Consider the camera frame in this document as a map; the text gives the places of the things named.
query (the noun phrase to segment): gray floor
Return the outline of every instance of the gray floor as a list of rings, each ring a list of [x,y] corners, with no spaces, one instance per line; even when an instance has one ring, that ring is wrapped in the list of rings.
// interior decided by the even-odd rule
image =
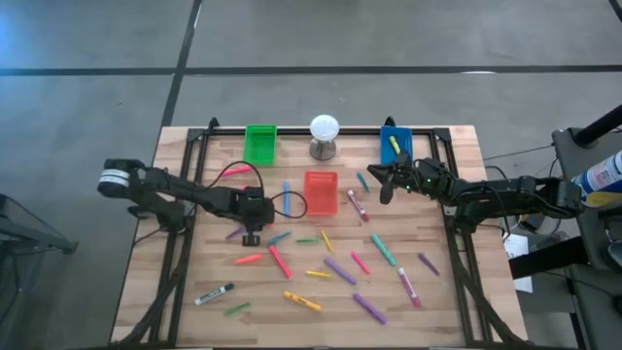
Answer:
[[[191,5],[0,0],[0,69],[175,67]],[[606,0],[205,0],[188,66],[617,64],[621,33]],[[74,256],[45,256],[17,327],[22,348],[107,342],[136,222],[96,182],[105,158],[151,161],[172,80],[0,77],[0,193],[80,241]],[[307,124],[321,113],[342,124],[466,123],[486,158],[547,145],[552,130],[589,123],[621,95],[622,73],[192,76],[172,124]],[[545,175],[554,158],[547,149],[489,163]],[[525,303],[533,340],[571,340],[566,321],[550,321],[559,315]]]

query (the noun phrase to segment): purple marker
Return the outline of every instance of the purple marker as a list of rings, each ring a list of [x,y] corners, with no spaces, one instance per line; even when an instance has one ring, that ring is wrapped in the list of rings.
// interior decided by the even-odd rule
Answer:
[[[358,301],[359,304],[366,308],[369,313],[378,320],[381,324],[385,325],[387,323],[387,318],[385,315],[381,314],[380,311],[376,310],[375,307],[371,306],[369,302],[367,302],[363,297],[361,297],[358,293],[352,294],[354,300]]]
[[[436,276],[440,276],[440,272],[438,272],[436,267],[434,267],[432,262],[430,262],[423,253],[417,254],[417,257],[419,257],[419,260],[421,261],[421,263],[427,266]]]
[[[244,233],[246,232],[246,228],[245,227],[240,227],[238,229],[236,229],[234,232],[230,233],[227,237],[225,237],[225,240],[231,239],[233,237],[235,237],[236,235],[240,234],[240,233]]]
[[[352,285],[356,285],[357,284],[357,279],[354,278],[350,273],[348,273],[346,270],[344,270],[343,268],[341,268],[341,266],[339,266],[337,264],[337,262],[335,262],[333,259],[331,258],[326,258],[324,259],[324,263],[326,263],[328,266],[330,266],[333,270],[335,270],[335,272],[337,272],[338,274],[341,275],[341,277],[345,278],[346,281],[350,282],[350,284]]]

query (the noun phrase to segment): wooden tabletop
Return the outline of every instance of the wooden tabletop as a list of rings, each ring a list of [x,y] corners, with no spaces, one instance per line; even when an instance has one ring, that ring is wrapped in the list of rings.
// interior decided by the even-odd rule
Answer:
[[[447,126],[451,130],[454,153],[460,176],[475,181],[486,178],[475,129],[471,125]],[[186,127],[162,130],[155,153],[156,167],[168,167],[179,174],[187,134]],[[203,183],[213,180],[220,170],[242,158],[243,136],[212,136],[207,151]],[[310,136],[279,136],[278,156],[273,167],[260,169],[267,196],[283,190],[289,181],[293,191],[303,191],[305,171],[336,171],[339,176],[339,212],[334,217],[305,217],[300,220],[277,216],[275,225],[264,229],[261,247],[243,247],[241,238],[225,241],[238,225],[199,210],[190,253],[190,268],[182,308],[178,346],[203,347],[383,347],[442,346],[464,344],[456,303],[454,279],[449,263],[447,241],[439,206],[422,195],[396,191],[390,205],[378,199],[380,184],[366,171],[368,164],[380,159],[377,136],[338,136],[337,155],[328,161],[309,156]],[[429,157],[430,144],[425,137],[413,137],[417,158]],[[190,174],[193,176],[196,155]],[[371,187],[365,193],[357,180],[361,171]],[[257,185],[253,173],[227,177],[223,186]],[[370,217],[363,223],[346,191],[354,190]],[[293,215],[302,209],[299,199],[292,198]],[[275,205],[283,208],[282,200]],[[142,222],[137,237],[157,228],[155,221]],[[328,235],[334,253],[326,245],[297,244],[301,237],[320,237],[320,229]],[[294,277],[285,278],[281,268],[264,244],[269,238],[291,230],[290,237],[277,245]],[[369,236],[377,233],[404,267],[419,294],[423,307],[415,309],[397,276]],[[156,296],[157,282],[165,246],[165,234],[156,234],[139,243],[132,252],[112,340],[128,334],[143,316]],[[498,229],[482,227],[473,235],[484,292],[503,320],[519,336],[526,338],[525,326],[514,291],[507,257]],[[351,258],[355,250],[371,270],[363,273]],[[235,265],[238,258],[262,253],[263,259]],[[433,275],[418,259],[425,255],[440,271]],[[324,264],[333,257],[358,279],[350,285]],[[317,270],[334,275],[320,279],[304,274]],[[235,288],[203,305],[194,300],[207,292],[232,282]],[[319,303],[323,310],[313,311],[283,297],[290,291]],[[381,325],[354,300],[359,293],[379,309],[388,323]],[[168,329],[169,306],[164,311],[162,337]],[[251,306],[232,316],[224,312],[235,305],[250,302]],[[474,312],[473,325],[477,328]]]

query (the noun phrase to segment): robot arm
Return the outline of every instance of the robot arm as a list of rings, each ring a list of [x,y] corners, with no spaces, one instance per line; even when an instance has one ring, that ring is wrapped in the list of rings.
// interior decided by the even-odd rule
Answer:
[[[367,170],[382,184],[380,202],[388,204],[394,188],[406,189],[458,207],[454,226],[459,232],[475,232],[488,218],[542,213],[559,219],[576,217],[583,211],[581,189],[572,182],[521,176],[517,179],[468,182],[456,178],[443,163],[431,159],[410,162],[400,153],[392,164],[369,165]]]
[[[274,223],[274,203],[264,197],[263,188],[203,187],[136,159],[107,159],[97,190],[107,197],[135,202],[141,211],[154,213],[162,226],[174,232],[186,228],[186,207],[158,193],[196,203],[217,217],[244,225],[249,233],[244,245],[259,245],[259,237],[253,232]]]

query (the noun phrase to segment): yellow marker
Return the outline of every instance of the yellow marker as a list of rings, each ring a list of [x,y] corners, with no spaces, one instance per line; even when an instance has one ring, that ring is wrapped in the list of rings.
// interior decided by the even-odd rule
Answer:
[[[324,233],[324,230],[320,229],[320,233],[322,234],[324,241],[327,242],[327,247],[330,250],[330,252],[334,253],[334,249],[332,249],[332,244],[330,244],[330,241],[328,240],[328,236]]]
[[[324,278],[332,278],[332,275],[329,275],[327,273],[323,273],[323,272],[316,272],[316,271],[306,271],[306,274],[308,274],[309,276],[316,276],[316,277],[324,277]]]
[[[315,302],[311,302],[307,299],[305,299],[304,297],[299,297],[295,294],[292,294],[288,291],[283,292],[283,296],[285,298],[288,298],[291,301],[295,301],[297,303],[299,303],[300,305],[304,305],[312,310],[316,310],[316,311],[322,311],[322,306],[318,305]]]
[[[396,153],[399,155],[399,146],[397,145],[397,140],[395,136],[389,136],[389,141],[393,145],[393,149],[396,150]]]

